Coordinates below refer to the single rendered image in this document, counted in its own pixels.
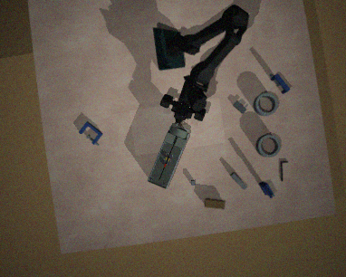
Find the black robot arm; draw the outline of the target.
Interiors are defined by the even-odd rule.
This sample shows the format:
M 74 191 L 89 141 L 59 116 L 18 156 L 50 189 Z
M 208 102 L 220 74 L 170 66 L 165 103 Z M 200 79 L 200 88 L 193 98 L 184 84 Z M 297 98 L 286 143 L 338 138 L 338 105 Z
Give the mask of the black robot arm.
M 223 40 L 207 59 L 196 64 L 192 68 L 190 75 L 184 76 L 185 82 L 181 93 L 189 102 L 183 103 L 182 100 L 178 100 L 175 107 L 175 119 L 191 119 L 193 110 L 200 111 L 205 108 L 207 96 L 204 92 L 207 92 L 209 82 L 217 66 L 236 45 L 240 44 L 242 36 L 247 30 L 248 18 L 249 15 L 246 11 L 238 7 L 238 5 L 231 5 L 223 12 L 220 19 L 198 33 L 184 36 L 177 33 L 173 40 L 166 41 L 167 56 L 179 57 L 182 53 L 195 56 L 195 54 L 200 52 L 200 47 L 203 43 L 213 39 L 220 33 L 226 32 Z M 238 32 L 234 33 L 234 29 L 238 28 Z M 190 105 L 193 110 L 190 109 Z

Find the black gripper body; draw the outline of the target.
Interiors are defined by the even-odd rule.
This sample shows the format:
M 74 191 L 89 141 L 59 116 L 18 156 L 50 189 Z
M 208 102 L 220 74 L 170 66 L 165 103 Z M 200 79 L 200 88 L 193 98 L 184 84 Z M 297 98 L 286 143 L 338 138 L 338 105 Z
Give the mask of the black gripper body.
M 180 93 L 179 100 L 182 100 L 183 103 L 189 102 L 188 99 L 182 95 L 182 93 Z M 173 100 L 173 96 L 165 94 L 160 102 L 160 106 L 164 108 L 168 108 L 170 104 L 173 105 L 172 109 L 175 110 L 177 101 Z M 190 109 L 193 110 L 191 105 L 190 105 Z M 193 113 L 195 113 L 195 116 L 194 116 L 195 119 L 199 121 L 203 121 L 203 118 L 205 117 L 205 114 L 206 114 L 206 109 L 202 109 L 200 111 L 193 110 Z

